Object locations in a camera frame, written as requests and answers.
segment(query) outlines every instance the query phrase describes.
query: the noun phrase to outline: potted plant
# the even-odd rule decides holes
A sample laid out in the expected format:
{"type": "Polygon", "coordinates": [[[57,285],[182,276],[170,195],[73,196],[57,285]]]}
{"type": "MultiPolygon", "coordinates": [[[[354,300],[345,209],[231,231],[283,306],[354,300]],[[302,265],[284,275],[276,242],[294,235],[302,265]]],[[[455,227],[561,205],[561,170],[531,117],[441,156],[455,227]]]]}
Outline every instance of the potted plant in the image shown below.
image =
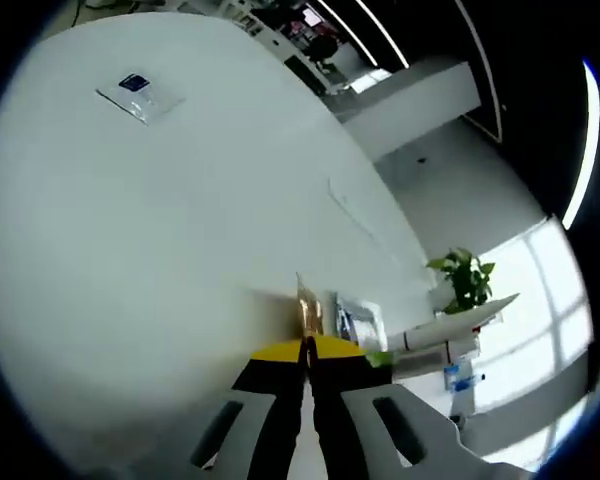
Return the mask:
{"type": "Polygon", "coordinates": [[[442,272],[445,281],[451,281],[455,293],[455,298],[442,311],[453,315],[484,305],[492,295],[489,275],[495,266],[495,263],[481,263],[464,248],[454,248],[443,258],[427,263],[427,267],[442,272]]]}

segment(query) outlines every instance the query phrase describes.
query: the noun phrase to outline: green leaves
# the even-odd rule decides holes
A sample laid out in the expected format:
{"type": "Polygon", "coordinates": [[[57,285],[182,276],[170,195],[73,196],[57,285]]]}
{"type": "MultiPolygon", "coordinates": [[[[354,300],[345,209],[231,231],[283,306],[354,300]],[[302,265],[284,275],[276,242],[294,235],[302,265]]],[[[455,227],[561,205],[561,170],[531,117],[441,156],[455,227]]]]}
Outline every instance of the green leaves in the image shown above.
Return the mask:
{"type": "Polygon", "coordinates": [[[444,312],[453,315],[485,304],[492,295],[489,275],[495,266],[495,263],[481,264],[479,258],[464,248],[451,249],[443,258],[427,263],[427,267],[443,272],[453,284],[456,298],[444,312]]]}

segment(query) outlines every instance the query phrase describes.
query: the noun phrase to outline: ceiling light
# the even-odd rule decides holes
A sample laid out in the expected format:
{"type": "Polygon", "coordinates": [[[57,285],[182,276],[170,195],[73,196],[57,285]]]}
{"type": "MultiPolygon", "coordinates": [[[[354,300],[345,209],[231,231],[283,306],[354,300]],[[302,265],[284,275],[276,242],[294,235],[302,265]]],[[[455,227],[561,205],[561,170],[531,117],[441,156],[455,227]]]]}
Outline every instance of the ceiling light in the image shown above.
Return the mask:
{"type": "Polygon", "coordinates": [[[396,42],[393,41],[393,38],[391,38],[391,35],[389,35],[389,32],[387,32],[387,29],[384,28],[384,25],[380,23],[380,20],[377,19],[377,17],[373,14],[371,10],[369,10],[369,7],[367,7],[362,0],[356,0],[356,3],[360,5],[360,8],[362,8],[367,15],[369,15],[371,21],[376,24],[378,30],[380,30],[380,32],[384,35],[384,38],[386,38],[387,42],[389,42],[389,45],[391,45],[391,48],[393,48],[393,50],[396,52],[396,55],[398,55],[398,58],[404,65],[404,68],[409,68],[409,63],[407,62],[407,59],[404,58],[402,51],[398,48],[396,42]]]}
{"type": "Polygon", "coordinates": [[[598,149],[598,136],[600,134],[600,92],[598,91],[598,84],[596,83],[593,73],[591,73],[591,70],[586,63],[583,63],[583,65],[584,75],[587,81],[587,104],[589,110],[587,118],[587,137],[584,144],[582,166],[580,167],[576,188],[573,191],[573,196],[569,202],[567,213],[564,214],[564,218],[562,219],[562,224],[566,230],[571,228],[571,224],[578,214],[578,209],[580,208],[584,194],[587,191],[589,180],[591,180],[593,163],[595,162],[596,151],[598,149]]]}
{"type": "Polygon", "coordinates": [[[335,18],[338,22],[340,22],[342,24],[342,26],[347,31],[347,33],[349,33],[349,35],[351,35],[351,38],[353,38],[356,41],[356,43],[360,46],[360,48],[365,53],[365,55],[367,57],[369,57],[369,60],[371,61],[371,64],[374,67],[377,67],[378,66],[378,62],[376,62],[376,59],[373,58],[373,55],[371,55],[371,52],[369,51],[369,49],[364,46],[364,43],[362,43],[362,41],[358,38],[358,36],[355,33],[353,33],[353,30],[351,30],[351,28],[349,28],[349,25],[347,25],[346,23],[344,23],[344,21],[338,16],[338,14],[336,12],[334,12],[333,9],[324,2],[324,0],[317,0],[317,1],[318,1],[318,3],[320,5],[322,5],[325,8],[325,10],[327,12],[329,12],[331,14],[331,16],[333,18],[335,18]]]}

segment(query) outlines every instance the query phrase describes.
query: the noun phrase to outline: white table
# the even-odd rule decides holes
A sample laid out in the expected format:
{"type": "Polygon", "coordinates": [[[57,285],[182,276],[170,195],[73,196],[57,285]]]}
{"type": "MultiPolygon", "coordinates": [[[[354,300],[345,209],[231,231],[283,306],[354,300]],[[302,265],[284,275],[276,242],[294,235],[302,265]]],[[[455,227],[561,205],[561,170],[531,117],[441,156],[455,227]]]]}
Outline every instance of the white table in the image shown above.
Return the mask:
{"type": "Polygon", "coordinates": [[[296,271],[325,300],[379,303],[391,333],[431,316],[423,263],[360,148],[228,22],[74,28],[31,51],[0,106],[0,367],[77,469],[136,453],[291,338],[296,271]],[[126,67],[186,101],[143,125],[95,93],[126,67]]]}

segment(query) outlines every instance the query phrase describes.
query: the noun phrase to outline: white tabletop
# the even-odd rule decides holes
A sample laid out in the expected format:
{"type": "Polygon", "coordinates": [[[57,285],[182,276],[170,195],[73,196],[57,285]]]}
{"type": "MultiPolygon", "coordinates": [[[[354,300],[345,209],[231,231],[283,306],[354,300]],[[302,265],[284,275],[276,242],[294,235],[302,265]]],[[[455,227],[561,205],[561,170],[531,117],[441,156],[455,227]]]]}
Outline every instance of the white tabletop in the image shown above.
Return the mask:
{"type": "Polygon", "coordinates": [[[0,106],[0,367],[76,468],[128,455],[291,338],[296,271],[324,299],[379,303],[392,333],[431,317],[423,264],[360,148],[228,22],[74,28],[0,106]],[[145,126],[96,94],[134,67],[185,102],[145,126]]]}

